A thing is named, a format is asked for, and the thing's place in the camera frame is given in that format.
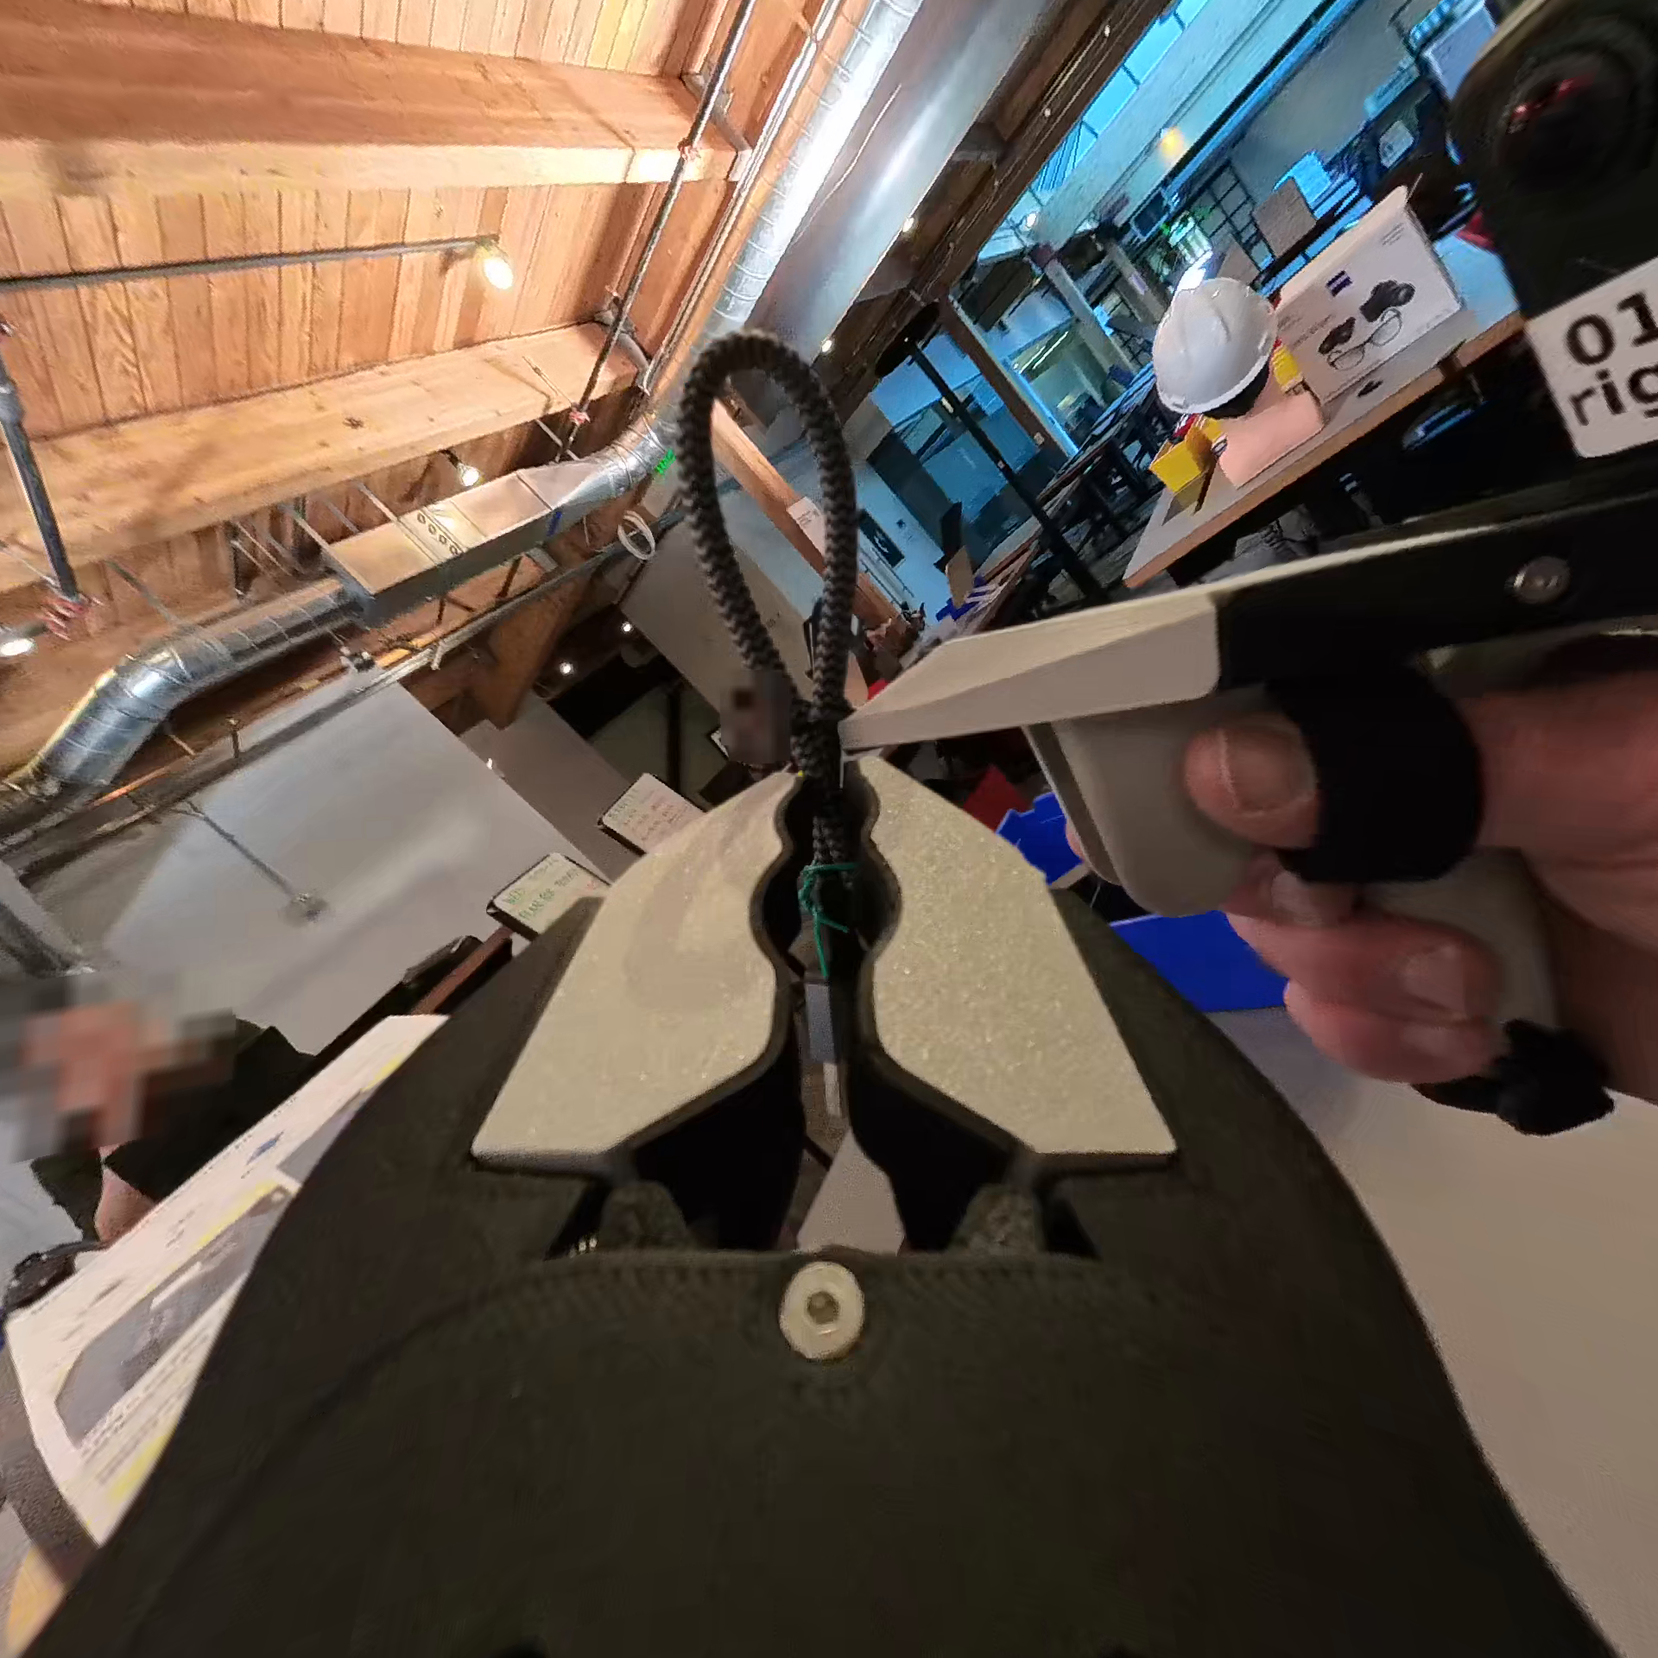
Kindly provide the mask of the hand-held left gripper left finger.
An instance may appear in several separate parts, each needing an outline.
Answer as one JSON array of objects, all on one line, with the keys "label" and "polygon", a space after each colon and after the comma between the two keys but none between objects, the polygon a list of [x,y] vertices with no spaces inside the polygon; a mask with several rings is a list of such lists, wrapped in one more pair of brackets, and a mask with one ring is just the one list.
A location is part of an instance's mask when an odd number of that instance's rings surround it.
[{"label": "hand-held left gripper left finger", "polygon": [[654,1183],[687,1219],[785,1219],[799,1071],[763,901],[797,787],[756,782],[611,886],[471,1140],[480,1166]]}]

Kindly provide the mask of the yellow storage bin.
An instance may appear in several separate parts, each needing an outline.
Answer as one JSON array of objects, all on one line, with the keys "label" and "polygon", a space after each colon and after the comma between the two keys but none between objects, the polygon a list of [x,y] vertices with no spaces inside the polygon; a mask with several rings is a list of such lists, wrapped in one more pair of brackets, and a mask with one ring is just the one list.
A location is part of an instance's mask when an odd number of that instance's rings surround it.
[{"label": "yellow storage bin", "polygon": [[1174,513],[1203,504],[1224,442],[1219,423],[1208,416],[1188,416],[1151,456],[1150,473],[1169,492]]}]

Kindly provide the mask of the white product box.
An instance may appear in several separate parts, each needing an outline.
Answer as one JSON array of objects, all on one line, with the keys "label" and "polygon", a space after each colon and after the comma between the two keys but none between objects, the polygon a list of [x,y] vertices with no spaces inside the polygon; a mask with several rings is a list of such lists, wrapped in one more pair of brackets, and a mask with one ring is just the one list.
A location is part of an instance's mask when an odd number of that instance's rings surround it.
[{"label": "white product box", "polygon": [[1278,292],[1278,342],[1329,409],[1461,311],[1409,192],[1397,186]]}]

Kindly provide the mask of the person's right hand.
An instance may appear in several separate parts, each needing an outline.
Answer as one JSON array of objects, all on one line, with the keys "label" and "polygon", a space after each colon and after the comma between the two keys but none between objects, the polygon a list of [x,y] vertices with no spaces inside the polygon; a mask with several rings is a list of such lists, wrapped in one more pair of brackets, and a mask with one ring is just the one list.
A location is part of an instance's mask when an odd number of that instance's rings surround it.
[{"label": "person's right hand", "polygon": [[[1557,1010],[1609,1086],[1656,1102],[1654,670],[1597,673],[1462,705],[1485,779],[1483,848],[1528,865],[1544,908]],[[1316,763],[1281,715],[1198,732],[1183,756],[1195,808],[1253,846],[1222,901],[1286,979],[1290,1019],[1326,1059],[1430,1088],[1504,1048],[1502,964],[1457,927],[1376,912],[1288,872],[1316,839]]]}]

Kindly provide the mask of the handwritten whiteboard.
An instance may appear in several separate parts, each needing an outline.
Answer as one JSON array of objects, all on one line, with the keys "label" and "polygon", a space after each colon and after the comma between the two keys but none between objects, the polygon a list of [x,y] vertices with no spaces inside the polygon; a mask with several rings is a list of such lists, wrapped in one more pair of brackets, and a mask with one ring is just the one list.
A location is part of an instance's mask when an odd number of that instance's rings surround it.
[{"label": "handwritten whiteboard", "polygon": [[637,857],[647,857],[706,815],[659,777],[642,772],[595,820],[597,829]]}]

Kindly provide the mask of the wooden post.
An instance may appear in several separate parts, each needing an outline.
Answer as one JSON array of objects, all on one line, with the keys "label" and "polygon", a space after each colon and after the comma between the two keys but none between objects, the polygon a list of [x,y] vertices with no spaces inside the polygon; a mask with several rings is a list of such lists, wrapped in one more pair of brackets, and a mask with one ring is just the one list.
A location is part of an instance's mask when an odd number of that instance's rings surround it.
[{"label": "wooden post", "polygon": [[723,399],[711,414],[721,518],[763,606],[806,620],[823,592],[825,509],[789,482]]}]

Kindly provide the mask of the instruction sheet wooden board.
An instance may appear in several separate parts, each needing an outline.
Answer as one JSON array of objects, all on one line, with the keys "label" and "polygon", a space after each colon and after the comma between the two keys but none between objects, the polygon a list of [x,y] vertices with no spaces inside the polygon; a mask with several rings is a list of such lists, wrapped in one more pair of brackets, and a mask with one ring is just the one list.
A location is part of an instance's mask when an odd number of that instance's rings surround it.
[{"label": "instruction sheet wooden board", "polygon": [[219,1150],[117,1242],[10,1314],[19,1475],[67,1513],[74,1558],[105,1544],[172,1439],[259,1254],[335,1140],[445,1024],[381,1021]]}]

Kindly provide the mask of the grey display table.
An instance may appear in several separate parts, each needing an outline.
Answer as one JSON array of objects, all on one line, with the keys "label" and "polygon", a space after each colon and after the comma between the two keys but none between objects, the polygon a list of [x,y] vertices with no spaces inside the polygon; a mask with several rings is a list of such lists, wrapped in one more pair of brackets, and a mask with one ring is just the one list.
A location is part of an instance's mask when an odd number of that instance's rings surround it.
[{"label": "grey display table", "polygon": [[1151,511],[1124,570],[1124,587],[1138,591],[1219,537],[1245,532],[1259,513],[1303,480],[1336,463],[1352,445],[1376,433],[1402,411],[1438,392],[1454,375],[1523,337],[1523,314],[1511,307],[1462,307],[1357,385],[1343,390],[1324,411],[1314,437],[1271,466],[1234,485],[1212,482],[1200,508],[1176,509],[1165,497]]}]

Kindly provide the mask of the white hard hat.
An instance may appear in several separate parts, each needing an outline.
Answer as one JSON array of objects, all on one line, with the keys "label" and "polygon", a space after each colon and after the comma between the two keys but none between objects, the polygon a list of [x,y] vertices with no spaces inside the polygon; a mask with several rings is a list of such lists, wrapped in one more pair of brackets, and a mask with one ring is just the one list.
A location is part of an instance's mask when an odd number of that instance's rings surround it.
[{"label": "white hard hat", "polygon": [[1177,418],[1234,420],[1260,399],[1276,347],[1274,304],[1214,276],[1181,287],[1151,340],[1155,392]]}]

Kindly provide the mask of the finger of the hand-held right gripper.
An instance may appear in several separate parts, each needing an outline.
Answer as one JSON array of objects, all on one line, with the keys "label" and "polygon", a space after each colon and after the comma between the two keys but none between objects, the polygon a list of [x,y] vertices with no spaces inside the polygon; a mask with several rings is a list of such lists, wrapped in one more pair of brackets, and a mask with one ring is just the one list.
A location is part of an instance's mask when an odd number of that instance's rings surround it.
[{"label": "finger of the hand-held right gripper", "polygon": [[1133,713],[1217,689],[1215,603],[1200,591],[956,635],[841,724],[849,755]]}]

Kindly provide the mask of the pink mannequin head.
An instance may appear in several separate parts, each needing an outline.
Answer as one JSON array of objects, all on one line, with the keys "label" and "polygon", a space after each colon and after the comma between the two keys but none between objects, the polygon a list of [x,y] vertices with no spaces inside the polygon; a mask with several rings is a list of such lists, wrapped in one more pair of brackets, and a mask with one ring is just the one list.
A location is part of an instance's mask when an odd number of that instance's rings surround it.
[{"label": "pink mannequin head", "polygon": [[1278,464],[1324,428],[1322,406],[1303,383],[1278,383],[1269,376],[1250,407],[1233,416],[1212,414],[1217,432],[1215,461],[1236,490]]}]

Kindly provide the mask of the blue storage bin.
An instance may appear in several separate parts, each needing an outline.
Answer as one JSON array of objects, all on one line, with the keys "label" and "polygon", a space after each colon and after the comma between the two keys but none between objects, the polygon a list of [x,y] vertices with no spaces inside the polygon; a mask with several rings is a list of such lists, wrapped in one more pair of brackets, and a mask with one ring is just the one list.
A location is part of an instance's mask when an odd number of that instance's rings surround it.
[{"label": "blue storage bin", "polygon": [[1048,881],[1100,920],[1145,964],[1203,1014],[1257,1012],[1283,1003],[1284,977],[1217,910],[1165,919],[1136,905],[1126,891],[1088,867],[1067,839],[1067,819],[1053,794],[1025,810],[1003,813],[996,832]]}]

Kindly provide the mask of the green marked whiteboard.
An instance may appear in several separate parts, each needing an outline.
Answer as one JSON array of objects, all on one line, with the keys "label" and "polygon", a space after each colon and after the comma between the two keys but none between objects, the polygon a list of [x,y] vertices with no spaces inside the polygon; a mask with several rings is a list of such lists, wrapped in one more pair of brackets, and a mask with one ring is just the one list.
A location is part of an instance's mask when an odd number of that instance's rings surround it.
[{"label": "green marked whiteboard", "polygon": [[502,886],[485,914],[512,936],[533,943],[580,901],[599,901],[609,882],[583,863],[549,853]]}]

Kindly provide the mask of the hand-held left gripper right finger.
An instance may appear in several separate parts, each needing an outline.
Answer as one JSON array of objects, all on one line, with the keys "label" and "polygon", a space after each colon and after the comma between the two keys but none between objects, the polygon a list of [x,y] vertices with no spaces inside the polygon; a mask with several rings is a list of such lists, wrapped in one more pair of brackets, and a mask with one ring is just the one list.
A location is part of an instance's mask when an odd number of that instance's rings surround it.
[{"label": "hand-held left gripper right finger", "polygon": [[899,1214],[1165,1166],[1176,1140],[1041,874],[860,762],[860,1150]]}]

